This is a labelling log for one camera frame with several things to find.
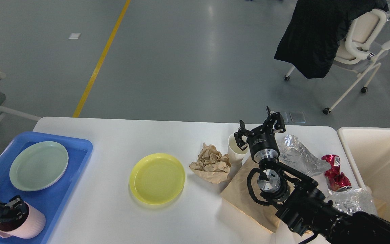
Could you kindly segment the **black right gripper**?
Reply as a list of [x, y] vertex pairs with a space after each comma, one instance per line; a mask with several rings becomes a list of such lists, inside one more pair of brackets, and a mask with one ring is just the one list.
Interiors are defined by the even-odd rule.
[[280, 112], [274, 112], [266, 107], [267, 118], [262, 126], [247, 130], [243, 120], [239, 120], [240, 127], [234, 133], [234, 140], [237, 147], [244, 151], [249, 145], [251, 159], [254, 162], [260, 162], [262, 159], [277, 160], [280, 156], [275, 133], [284, 133], [286, 131], [285, 122]]

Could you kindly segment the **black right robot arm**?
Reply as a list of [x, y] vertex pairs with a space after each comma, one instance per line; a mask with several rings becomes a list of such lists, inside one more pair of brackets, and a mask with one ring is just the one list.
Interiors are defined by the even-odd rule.
[[283, 116], [266, 108], [263, 124], [248, 130], [240, 120], [234, 139], [240, 150], [249, 149], [258, 164], [247, 178], [252, 200], [263, 206], [275, 207], [276, 216], [291, 232], [302, 236], [307, 230], [313, 235], [302, 243], [322, 235], [331, 244], [390, 244], [390, 222], [374, 214], [358, 211], [352, 215], [335, 209], [332, 201], [318, 189], [318, 182], [304, 173], [280, 162], [276, 133], [286, 131]]

